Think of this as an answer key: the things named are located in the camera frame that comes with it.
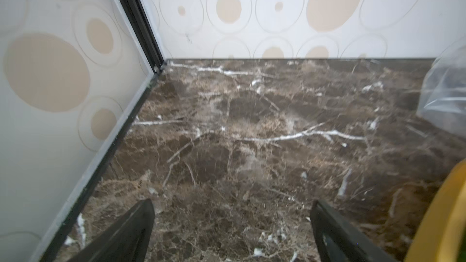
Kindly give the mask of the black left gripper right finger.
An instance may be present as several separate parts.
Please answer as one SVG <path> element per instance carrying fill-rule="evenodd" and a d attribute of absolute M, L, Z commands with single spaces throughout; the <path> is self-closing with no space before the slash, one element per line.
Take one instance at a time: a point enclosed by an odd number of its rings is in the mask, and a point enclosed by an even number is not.
<path fill-rule="evenodd" d="M 322 262 L 394 262 L 395 259 L 322 200 L 310 212 L 315 243 Z"/>

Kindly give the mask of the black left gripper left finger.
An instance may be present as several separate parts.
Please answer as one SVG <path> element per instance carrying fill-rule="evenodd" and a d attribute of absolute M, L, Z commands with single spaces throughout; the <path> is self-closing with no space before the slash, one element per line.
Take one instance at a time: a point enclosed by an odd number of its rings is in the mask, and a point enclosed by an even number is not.
<path fill-rule="evenodd" d="M 143 262 L 154 220 L 152 201 L 139 201 L 70 261 Z"/>

